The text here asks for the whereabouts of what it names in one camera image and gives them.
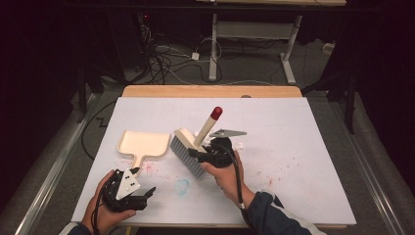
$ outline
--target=wooden table edge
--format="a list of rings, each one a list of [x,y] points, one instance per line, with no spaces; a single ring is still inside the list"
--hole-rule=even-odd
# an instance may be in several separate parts
[[[129,85],[122,97],[165,98],[298,98],[296,86]]]

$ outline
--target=blue marker stain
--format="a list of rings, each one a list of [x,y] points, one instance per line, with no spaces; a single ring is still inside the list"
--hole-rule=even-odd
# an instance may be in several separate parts
[[[187,189],[189,188],[189,181],[186,179],[180,179],[177,180],[176,185],[174,186],[174,191],[180,195],[183,196],[187,193]]]

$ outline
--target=black cable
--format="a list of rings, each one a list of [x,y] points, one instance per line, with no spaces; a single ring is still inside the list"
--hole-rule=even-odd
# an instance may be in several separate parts
[[[107,187],[107,185],[110,183],[110,181],[112,180],[112,178],[110,177],[103,185],[103,187],[100,189],[100,193],[98,194],[97,197],[97,202],[95,203],[95,209],[94,211],[92,211],[91,214],[91,225],[92,225],[92,229],[94,234],[93,235],[100,235],[100,230],[98,229],[98,209],[100,206],[104,205],[100,204],[101,203],[101,198],[103,196],[103,192],[104,189]]]
[[[83,152],[85,152],[85,154],[88,156],[88,158],[91,159],[92,161],[94,161],[95,158],[88,152],[88,150],[86,149],[86,146],[85,146],[85,142],[84,142],[84,136],[85,136],[86,129],[88,129],[88,126],[91,124],[92,120],[94,120],[100,112],[102,112],[104,109],[106,109],[107,107],[109,107],[110,105],[115,104],[115,103],[116,103],[116,100],[110,102],[109,104],[107,104],[106,106],[101,108],[101,110],[99,110],[91,119],[88,120],[88,122],[86,123],[85,128],[83,128],[83,130],[82,130],[82,133],[81,133],[81,136],[80,136],[80,143],[82,145]]]
[[[225,151],[226,155],[228,155],[233,163],[233,166],[235,167],[235,174],[236,174],[236,187],[238,192],[238,203],[239,203],[239,209],[241,210],[242,218],[244,219],[244,222],[247,224],[247,226],[251,229],[251,231],[254,234],[257,234],[256,230],[254,229],[254,226],[251,224],[250,220],[248,219],[248,213],[247,208],[245,208],[244,199],[242,197],[242,185],[241,185],[241,174],[239,171],[239,164],[238,160],[236,159],[235,154],[231,153],[227,148],[220,144],[215,144],[215,147],[221,148],[223,151]]]

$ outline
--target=gray bristle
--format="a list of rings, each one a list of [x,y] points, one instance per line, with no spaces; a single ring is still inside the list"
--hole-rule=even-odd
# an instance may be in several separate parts
[[[195,177],[199,178],[205,172],[198,161],[189,156],[189,151],[176,136],[171,140],[170,149]]]

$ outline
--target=person's arm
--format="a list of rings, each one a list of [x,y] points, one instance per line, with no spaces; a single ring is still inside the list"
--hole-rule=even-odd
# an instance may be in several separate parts
[[[266,191],[251,191],[244,182],[244,169],[238,152],[235,151],[238,161],[242,197],[248,212],[249,221],[258,234],[324,234],[312,223],[294,216],[284,210],[278,198]],[[214,176],[217,185],[223,190],[227,198],[238,206],[238,191],[236,184],[235,167],[231,164],[224,168],[216,168],[212,164],[202,163],[202,168]]]
[[[104,184],[113,176],[114,171],[111,170],[98,184],[97,189],[95,190],[95,195],[89,201],[89,204],[85,210],[85,215],[82,218],[80,223],[68,224],[64,230],[60,233],[61,235],[64,234],[79,234],[79,235],[90,235],[94,234],[94,229],[92,227],[92,214],[96,209],[96,203],[98,200],[98,196],[100,193],[101,188]],[[108,210],[108,208],[102,204],[100,201],[100,207],[97,209],[98,219],[97,219],[97,228],[101,234],[105,234],[111,227],[115,226],[116,224],[120,223],[121,221],[128,219],[135,215],[135,210],[128,210],[123,212],[112,212]]]
[[[256,192],[248,207],[248,218],[258,234],[325,234],[314,224],[285,210],[270,191]]]

